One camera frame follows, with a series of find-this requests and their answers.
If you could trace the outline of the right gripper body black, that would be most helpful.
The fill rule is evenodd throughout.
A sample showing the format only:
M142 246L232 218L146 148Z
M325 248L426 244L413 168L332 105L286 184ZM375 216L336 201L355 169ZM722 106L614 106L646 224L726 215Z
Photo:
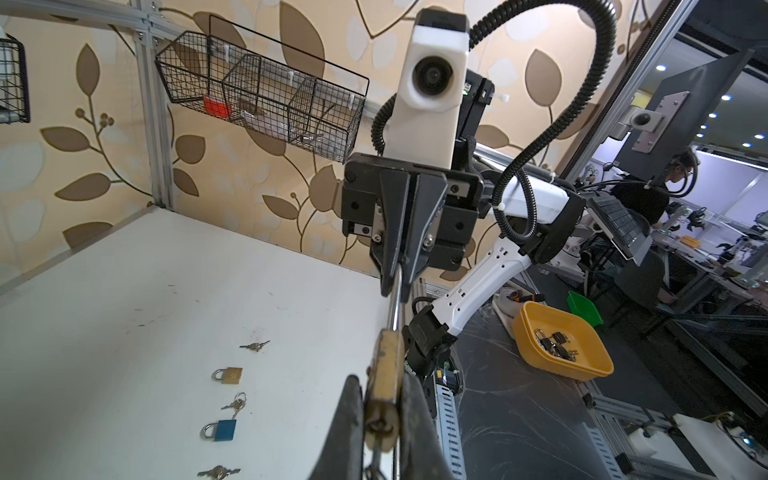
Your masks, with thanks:
M373 233L375 201L373 182L378 179L382 169L404 170L410 174L404 243L416 176L419 173L442 173L446 176L448 188L445 201L425 241L426 246L431 246L426 269L457 270L479 217L481 194L484 189L482 178L477 174L462 171L429 167L363 153L353 154L345 165L340 193L343 234L365 237L370 241L370 247L372 241L381 240L378 234Z

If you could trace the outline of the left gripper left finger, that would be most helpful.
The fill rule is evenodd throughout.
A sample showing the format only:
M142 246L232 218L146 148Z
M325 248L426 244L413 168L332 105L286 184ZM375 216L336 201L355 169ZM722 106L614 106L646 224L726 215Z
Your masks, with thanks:
M344 382L311 480L360 480L363 477L364 403L359 378Z

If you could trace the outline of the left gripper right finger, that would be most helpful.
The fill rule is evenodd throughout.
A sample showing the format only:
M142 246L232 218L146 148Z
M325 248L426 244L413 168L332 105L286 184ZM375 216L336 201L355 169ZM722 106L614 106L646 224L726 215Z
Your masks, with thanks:
M400 478L452 479L419 380L405 373L400 394Z

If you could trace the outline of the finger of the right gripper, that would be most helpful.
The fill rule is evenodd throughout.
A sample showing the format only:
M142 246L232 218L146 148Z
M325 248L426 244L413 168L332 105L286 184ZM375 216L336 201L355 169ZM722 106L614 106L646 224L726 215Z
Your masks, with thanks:
M404 170L382 169L373 187L373 233L381 240L371 242L370 256L380 274L381 295L386 297L394 287L397 269L402 266L410 174Z
M447 188L442 173L419 173L415 178L402 259L404 285L412 285L428 265L431 246L426 246L425 241L444 204Z

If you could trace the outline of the long-shackle brass padlock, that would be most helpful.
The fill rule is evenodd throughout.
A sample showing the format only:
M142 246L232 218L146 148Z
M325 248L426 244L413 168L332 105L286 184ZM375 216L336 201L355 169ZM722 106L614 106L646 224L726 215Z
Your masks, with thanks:
M397 265L389 295L387 325L378 335L368 373L364 409L364 444L371 451L365 479L385 479L381 470L384 453L394 450L402 430L400 397L404 376L405 347L402 336L402 266Z

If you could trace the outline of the blue padlock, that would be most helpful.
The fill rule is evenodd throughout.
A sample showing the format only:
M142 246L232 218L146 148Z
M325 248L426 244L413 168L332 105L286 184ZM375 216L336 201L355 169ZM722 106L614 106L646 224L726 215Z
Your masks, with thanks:
M229 404L221 408L222 411L229 411L231 417L204 425L200 430L200 437L203 440L212 442L232 441L235 437L238 414L246 404L247 394L245 392L236 394Z
M217 465L212 469L198 472L197 476L210 480L225 480L227 477L239 474L240 472L240 468L230 469L223 465Z

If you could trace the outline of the brass padlock with keys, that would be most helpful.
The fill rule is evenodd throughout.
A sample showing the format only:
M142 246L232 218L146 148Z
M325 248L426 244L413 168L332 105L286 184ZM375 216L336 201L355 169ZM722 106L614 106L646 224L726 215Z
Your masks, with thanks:
M211 378L225 385L238 385L241 381L243 369L241 367L226 367L215 370Z

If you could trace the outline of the brass padlock keys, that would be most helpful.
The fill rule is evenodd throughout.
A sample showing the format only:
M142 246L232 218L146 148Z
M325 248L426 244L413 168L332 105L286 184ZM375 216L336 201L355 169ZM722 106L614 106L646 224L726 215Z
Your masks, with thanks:
M269 343L270 343L269 340L261 341L261 342L252 342L250 344L240 345L240 348L253 351L253 352L260 352Z

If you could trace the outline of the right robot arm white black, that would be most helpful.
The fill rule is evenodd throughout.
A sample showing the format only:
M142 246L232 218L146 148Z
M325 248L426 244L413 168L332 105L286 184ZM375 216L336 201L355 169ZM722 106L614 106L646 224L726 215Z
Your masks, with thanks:
M454 270L462 261L481 206L500 230L495 250L468 275L463 289L433 303L441 336L456 337L486 295L522 272L550 239L572 232L584 207L575 192L532 182L526 164L583 112L610 63L616 15L608 1L583 1L596 33L595 53L570 105L501 173L492 186L471 170L455 170L456 127L469 51L532 1L506 1L476 24L461 14L425 9L416 19L397 94L371 128L375 153L354 154L345 165L341 213L349 234L370 238L381 293L390 301L390 326L377 342L368 395L398 397L405 358L400 313L413 283L430 266Z

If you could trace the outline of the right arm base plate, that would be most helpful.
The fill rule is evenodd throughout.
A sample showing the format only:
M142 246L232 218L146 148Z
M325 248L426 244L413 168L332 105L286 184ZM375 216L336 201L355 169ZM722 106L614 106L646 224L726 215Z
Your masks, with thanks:
M461 395L465 388L462 372L451 357L440 360L423 380L422 390L426 398L428 411L436 420L441 408L445 408L449 400Z

